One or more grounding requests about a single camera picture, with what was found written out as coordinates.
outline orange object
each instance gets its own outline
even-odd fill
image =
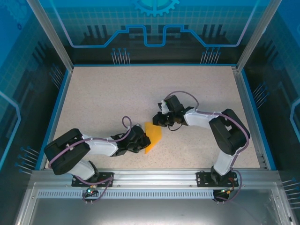
[[[147,154],[163,137],[162,128],[153,125],[151,122],[145,122],[146,135],[149,137],[151,144],[145,149]]]

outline vent slot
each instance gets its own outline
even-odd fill
[[[38,198],[81,199],[85,190],[39,190]],[[90,199],[98,198],[102,189]],[[212,199],[213,190],[107,190],[106,199]]]

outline gear logo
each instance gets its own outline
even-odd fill
[[[10,15],[20,23],[26,18],[26,0],[0,0],[0,8],[6,7]]]
[[[170,9],[175,9],[175,4],[178,3],[179,0],[133,0],[135,9],[146,13],[147,16],[162,16],[164,13],[169,13]]]

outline enclosure wall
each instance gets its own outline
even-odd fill
[[[244,74],[249,81],[249,91],[253,93],[254,110],[262,122],[283,181],[300,178],[299,10],[299,1],[281,2],[247,62]],[[290,203],[297,207],[294,203],[298,202],[299,194],[292,196],[295,199]]]
[[[41,0],[74,64],[236,63],[269,0]]]
[[[0,215],[10,225],[66,69],[25,1],[0,1],[0,30]]]

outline speckled table surface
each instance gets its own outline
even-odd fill
[[[123,133],[124,115],[144,127],[158,112],[157,103],[174,90],[195,95],[199,110],[231,108],[248,126],[231,67],[75,67],[55,138],[72,128],[95,137]],[[185,107],[195,106],[190,96],[177,97]],[[148,154],[127,152],[119,157],[92,155],[85,159],[97,168],[210,168],[219,151],[210,129],[183,126],[176,132],[163,128],[162,140]],[[235,167],[259,167],[252,140]]]

